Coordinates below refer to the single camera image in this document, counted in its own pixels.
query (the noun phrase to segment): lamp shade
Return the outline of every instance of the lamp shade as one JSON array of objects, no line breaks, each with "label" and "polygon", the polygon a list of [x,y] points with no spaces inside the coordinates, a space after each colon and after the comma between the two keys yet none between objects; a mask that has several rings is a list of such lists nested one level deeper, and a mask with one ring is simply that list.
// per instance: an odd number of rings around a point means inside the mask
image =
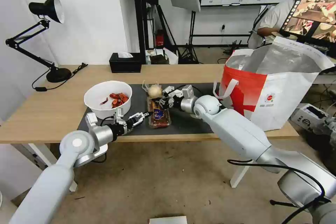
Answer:
[{"label": "lamp shade", "polygon": [[58,23],[64,23],[64,12],[60,0],[46,0],[44,3],[31,2],[28,7],[35,15],[48,16]]}]

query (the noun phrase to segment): floor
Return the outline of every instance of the floor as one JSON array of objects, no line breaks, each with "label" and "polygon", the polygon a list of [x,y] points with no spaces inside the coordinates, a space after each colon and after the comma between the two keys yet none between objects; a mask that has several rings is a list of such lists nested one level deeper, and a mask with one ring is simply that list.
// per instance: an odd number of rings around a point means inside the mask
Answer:
[{"label": "floor", "polygon": [[[227,57],[220,48],[196,53],[202,63]],[[321,88],[313,86],[304,100],[318,101]],[[303,138],[271,143],[321,163]],[[220,141],[109,144],[105,163],[75,169],[78,190],[65,198],[52,223],[139,224],[186,215],[189,224],[279,224],[293,212],[268,202],[287,201],[277,186],[282,173],[252,167],[232,189],[236,167],[226,162],[230,158],[239,159]],[[291,223],[312,220],[304,212]]]},{"label": "floor", "polygon": [[203,64],[217,64],[218,62],[223,64],[225,63],[226,59],[229,58],[229,55],[224,53],[224,51],[228,49],[229,48],[195,47],[195,52],[198,61],[202,62]]}]

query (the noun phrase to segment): robotic hand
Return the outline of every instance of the robotic hand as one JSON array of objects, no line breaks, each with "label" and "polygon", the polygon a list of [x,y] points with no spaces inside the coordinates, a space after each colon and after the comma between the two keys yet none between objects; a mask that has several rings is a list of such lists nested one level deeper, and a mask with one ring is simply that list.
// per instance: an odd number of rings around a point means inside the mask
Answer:
[{"label": "robotic hand", "polygon": [[[255,166],[272,173],[287,167],[278,186],[300,208],[296,214],[308,210],[314,224],[336,223],[336,205],[330,202],[336,194],[336,177],[330,172],[299,152],[272,146],[259,127],[235,110],[224,108],[213,96],[195,97],[191,85],[184,86],[182,91],[169,86],[163,90],[163,95],[157,101],[163,108],[178,108],[202,119],[234,151],[255,161]],[[294,216],[289,216],[283,223]]]},{"label": "robotic hand", "polygon": [[89,132],[73,131],[62,139],[59,146],[60,158],[56,164],[42,172],[9,223],[50,223],[74,180],[74,167],[82,166],[103,155],[109,142],[130,132],[151,114],[152,112],[136,113],[124,121],[122,109],[119,108],[111,124],[97,126],[95,113],[88,113],[85,120]]}]

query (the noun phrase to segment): black mat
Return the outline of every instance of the black mat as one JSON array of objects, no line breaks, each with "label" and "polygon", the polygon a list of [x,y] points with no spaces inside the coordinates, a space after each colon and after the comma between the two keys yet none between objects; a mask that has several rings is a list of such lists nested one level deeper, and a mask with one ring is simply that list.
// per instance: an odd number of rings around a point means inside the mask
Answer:
[{"label": "black mat", "polygon": [[[180,84],[163,84],[162,88],[166,88],[167,86],[178,87]],[[203,95],[212,95],[212,87],[213,83],[191,83],[191,85],[199,88]],[[141,88],[140,84],[130,85],[132,87],[133,95],[131,100],[131,108],[125,114],[124,120],[127,120],[129,116],[137,113],[137,112],[146,112],[147,111],[147,94]],[[194,89],[195,95],[200,97],[199,91]],[[78,126],[78,130],[88,131],[88,126],[85,122],[85,115],[87,113],[92,112],[91,109],[87,108],[85,111],[83,118]],[[212,133],[212,130],[209,125],[202,122],[199,119],[195,119],[190,117],[190,114],[179,111],[176,108],[169,109],[171,125],[166,128],[150,128],[148,119],[137,126],[132,132],[127,135],[171,135],[171,134],[203,134],[203,133]]]}]

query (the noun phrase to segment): black tissue box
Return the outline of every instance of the black tissue box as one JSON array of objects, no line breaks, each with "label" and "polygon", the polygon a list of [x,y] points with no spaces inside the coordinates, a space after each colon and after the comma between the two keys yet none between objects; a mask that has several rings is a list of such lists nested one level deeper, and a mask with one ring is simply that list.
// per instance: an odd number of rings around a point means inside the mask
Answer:
[{"label": "black tissue box", "polygon": [[109,62],[112,72],[140,72],[141,59],[139,52],[130,53],[133,58],[119,58],[118,53],[112,54]]}]

